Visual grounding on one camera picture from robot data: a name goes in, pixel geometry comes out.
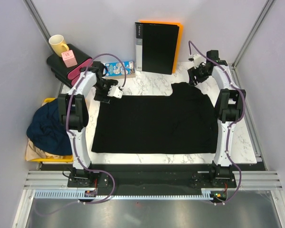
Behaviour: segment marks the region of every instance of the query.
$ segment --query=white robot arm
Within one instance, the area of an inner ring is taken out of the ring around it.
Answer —
[[[60,94],[58,97],[59,105],[59,118],[61,123],[65,125],[67,116],[67,105],[69,98],[74,94],[73,103],[71,107],[70,119],[69,119],[69,132],[67,132],[73,157],[73,167],[77,170],[82,170],[83,167],[76,159],[75,147],[77,155],[80,158],[82,164],[85,167],[91,165],[91,160],[88,155],[86,146],[86,126],[88,123],[88,110],[85,103],[85,97],[91,91],[92,87],[96,87],[95,100],[109,103],[112,97],[121,98],[123,95],[122,90],[117,86],[118,81],[111,79],[103,79],[104,65],[100,62],[94,61],[92,67],[84,74],[85,68],[82,69],[82,73],[78,81],[71,88],[68,94]]]
[[[219,86],[220,93],[215,104],[215,114],[218,118],[218,143],[212,167],[214,178],[224,178],[223,176],[225,176],[227,179],[232,174],[232,163],[228,159],[227,153],[231,156],[232,139],[236,127],[236,123],[233,122],[236,122],[242,115],[243,101],[238,91],[240,90],[239,87],[235,85],[231,77],[228,78],[225,74],[227,72],[230,76],[231,72],[227,62],[219,59],[219,52],[216,50],[208,51],[207,57],[218,63],[222,69],[210,61],[204,63],[200,55],[193,55],[189,59],[194,61],[194,67],[188,70],[190,77],[189,84],[196,86],[198,83],[205,81],[209,76],[213,76]],[[241,89],[240,91],[245,98],[245,90]]]

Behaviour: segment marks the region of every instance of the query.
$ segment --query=white marble table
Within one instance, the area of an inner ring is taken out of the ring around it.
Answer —
[[[160,75],[147,72],[136,72],[135,78],[128,78],[124,87],[124,95],[166,95],[172,94],[171,84],[188,82],[187,69],[192,67],[191,62],[181,62],[177,65],[176,73],[173,75]],[[213,105],[219,95],[219,88],[214,78],[210,77],[197,86],[202,93],[207,94]],[[69,88],[64,86],[62,93],[67,93]],[[86,143],[92,163],[111,164],[163,164],[163,163],[212,163],[214,154],[116,154],[91,152],[95,134],[100,102],[94,101],[95,89],[92,88],[86,98],[89,107],[89,123],[86,128]],[[245,120],[236,126],[231,158],[235,163],[256,163],[256,157],[249,138]]]

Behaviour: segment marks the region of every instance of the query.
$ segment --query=dark blue cloth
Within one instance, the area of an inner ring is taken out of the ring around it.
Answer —
[[[72,155],[65,126],[59,122],[58,101],[55,99],[39,108],[27,130],[36,147],[55,155]]]

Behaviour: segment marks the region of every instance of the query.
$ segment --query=yellow container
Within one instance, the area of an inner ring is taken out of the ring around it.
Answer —
[[[54,101],[55,98],[46,98],[43,103],[48,103]],[[63,159],[54,159],[54,158],[37,158],[32,159],[30,162],[63,162],[63,163],[73,163],[74,158],[72,155],[63,156]]]

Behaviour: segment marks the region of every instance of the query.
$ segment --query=black binder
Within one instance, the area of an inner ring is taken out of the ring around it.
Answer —
[[[140,22],[135,25],[137,70],[171,75],[180,27]]]

